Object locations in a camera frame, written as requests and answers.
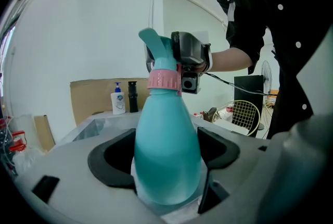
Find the white lotion bottle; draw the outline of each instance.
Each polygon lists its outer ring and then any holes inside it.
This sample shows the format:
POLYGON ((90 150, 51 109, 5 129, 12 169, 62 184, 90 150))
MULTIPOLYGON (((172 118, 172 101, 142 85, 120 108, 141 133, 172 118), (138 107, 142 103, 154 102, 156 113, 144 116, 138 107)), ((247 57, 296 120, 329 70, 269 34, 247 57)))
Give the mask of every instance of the white lotion bottle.
POLYGON ((119 88, 119 82, 116 82, 116 89, 111 93, 112 111, 114 115, 120 115, 126 112, 124 93, 119 88))

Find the camera lens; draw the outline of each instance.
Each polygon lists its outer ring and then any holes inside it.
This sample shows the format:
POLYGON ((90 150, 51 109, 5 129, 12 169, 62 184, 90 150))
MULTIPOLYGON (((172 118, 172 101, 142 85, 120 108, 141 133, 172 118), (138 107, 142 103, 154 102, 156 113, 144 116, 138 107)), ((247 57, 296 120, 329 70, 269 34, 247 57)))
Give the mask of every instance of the camera lens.
POLYGON ((192 88, 192 83, 190 82, 190 81, 185 81, 184 82, 184 86, 186 87, 186 88, 188 88, 188 89, 190 89, 190 88, 192 88))

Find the forearm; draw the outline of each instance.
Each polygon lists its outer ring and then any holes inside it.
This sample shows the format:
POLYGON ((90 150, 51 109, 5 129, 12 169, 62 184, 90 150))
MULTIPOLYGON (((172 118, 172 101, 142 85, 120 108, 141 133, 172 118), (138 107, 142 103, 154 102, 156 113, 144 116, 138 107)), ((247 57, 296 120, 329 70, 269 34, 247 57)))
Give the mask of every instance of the forearm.
POLYGON ((229 48, 222 52, 212 53, 213 67, 210 71, 236 71, 252 66, 251 58, 242 50, 229 48))

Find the cardboard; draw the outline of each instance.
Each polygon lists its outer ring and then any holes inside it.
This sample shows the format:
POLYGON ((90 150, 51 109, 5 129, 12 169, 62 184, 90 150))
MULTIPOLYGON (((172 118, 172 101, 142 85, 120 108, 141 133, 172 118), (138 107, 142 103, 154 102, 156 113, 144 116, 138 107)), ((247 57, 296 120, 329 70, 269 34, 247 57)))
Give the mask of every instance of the cardboard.
POLYGON ((76 125, 96 112, 112 111, 110 94, 116 88, 116 82, 125 96, 126 112, 130 111, 129 81, 136 82, 137 104, 142 109, 149 96, 147 79, 104 79, 82 80, 70 83, 71 100, 76 125))
POLYGON ((51 148, 55 145, 55 142, 53 140, 51 129, 48 124, 47 116, 35 116, 34 120, 37 137, 39 142, 41 143, 42 148, 46 151, 50 151, 51 148))

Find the shirt sleeve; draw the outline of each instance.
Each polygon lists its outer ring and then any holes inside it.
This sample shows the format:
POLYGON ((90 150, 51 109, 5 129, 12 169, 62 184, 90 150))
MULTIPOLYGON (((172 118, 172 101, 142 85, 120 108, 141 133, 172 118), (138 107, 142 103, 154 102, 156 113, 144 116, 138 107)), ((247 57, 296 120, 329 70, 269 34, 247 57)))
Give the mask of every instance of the shirt sleeve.
POLYGON ((252 74, 260 58, 260 50, 264 46, 266 26, 234 2, 217 1, 228 16, 226 39, 230 48, 238 48, 251 58, 253 65, 248 68, 248 74, 252 74))

